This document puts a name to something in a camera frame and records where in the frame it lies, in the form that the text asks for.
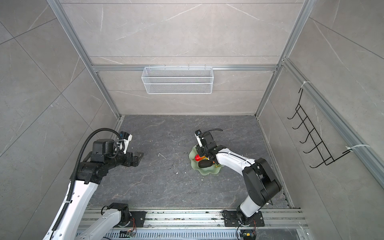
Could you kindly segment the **dark fake avocado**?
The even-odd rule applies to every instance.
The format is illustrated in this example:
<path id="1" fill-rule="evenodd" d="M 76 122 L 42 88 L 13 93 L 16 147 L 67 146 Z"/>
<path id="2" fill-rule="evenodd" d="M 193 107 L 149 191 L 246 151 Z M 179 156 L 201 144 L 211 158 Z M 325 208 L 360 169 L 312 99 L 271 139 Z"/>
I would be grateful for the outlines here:
<path id="1" fill-rule="evenodd" d="M 210 161 L 210 160 L 201 160 L 198 162 L 198 166 L 199 168 L 201 169 L 204 169 L 204 168 L 209 168 L 213 165 L 213 162 Z"/>

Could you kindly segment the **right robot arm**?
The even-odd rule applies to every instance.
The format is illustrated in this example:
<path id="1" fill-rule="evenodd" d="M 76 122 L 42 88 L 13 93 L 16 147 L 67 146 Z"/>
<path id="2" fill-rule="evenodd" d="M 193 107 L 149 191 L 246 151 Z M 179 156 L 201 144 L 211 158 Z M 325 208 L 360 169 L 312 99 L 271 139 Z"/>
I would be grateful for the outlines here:
<path id="1" fill-rule="evenodd" d="M 282 185 L 269 163 L 243 157 L 223 145 L 217 145 L 211 131 L 195 131 L 198 142 L 198 166 L 208 168 L 213 165 L 228 167 L 243 176 L 247 188 L 247 198 L 237 207 L 237 218 L 243 225 L 250 225 L 257 219 L 260 209 L 282 190 Z"/>

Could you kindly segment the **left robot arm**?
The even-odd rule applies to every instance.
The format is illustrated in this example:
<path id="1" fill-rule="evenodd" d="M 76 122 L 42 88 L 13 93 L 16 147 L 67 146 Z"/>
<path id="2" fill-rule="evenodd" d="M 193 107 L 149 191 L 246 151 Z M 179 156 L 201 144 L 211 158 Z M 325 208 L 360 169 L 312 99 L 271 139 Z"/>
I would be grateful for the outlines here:
<path id="1" fill-rule="evenodd" d="M 114 227 L 126 228 L 129 236 L 136 231 L 136 219 L 128 204 L 111 203 L 101 210 L 98 219 L 78 233 L 87 205 L 107 173 L 118 166 L 138 166 L 143 153 L 128 152 L 132 136 L 122 132 L 117 141 L 94 141 L 89 154 L 76 163 L 66 197 L 46 235 L 45 240 L 102 240 Z"/>

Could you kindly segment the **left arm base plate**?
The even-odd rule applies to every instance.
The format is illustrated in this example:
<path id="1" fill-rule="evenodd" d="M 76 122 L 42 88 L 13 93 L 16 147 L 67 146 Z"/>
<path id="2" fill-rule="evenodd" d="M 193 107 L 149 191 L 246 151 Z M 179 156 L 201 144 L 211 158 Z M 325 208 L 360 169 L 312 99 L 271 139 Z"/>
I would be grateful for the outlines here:
<path id="1" fill-rule="evenodd" d="M 147 212 L 133 211 L 128 213 L 122 212 L 121 220 L 115 225 L 116 228 L 142 228 L 146 219 Z"/>

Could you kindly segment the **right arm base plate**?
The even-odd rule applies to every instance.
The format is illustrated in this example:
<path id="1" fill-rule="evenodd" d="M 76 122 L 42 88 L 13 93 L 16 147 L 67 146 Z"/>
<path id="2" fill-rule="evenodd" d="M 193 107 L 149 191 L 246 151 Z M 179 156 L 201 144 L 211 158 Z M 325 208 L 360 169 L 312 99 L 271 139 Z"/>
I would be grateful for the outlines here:
<path id="1" fill-rule="evenodd" d="M 264 227 L 264 217 L 262 213 L 256 212 L 251 217 L 246 217 L 240 210 L 228 211 L 223 210 L 222 217 L 224 218 L 226 227 Z"/>

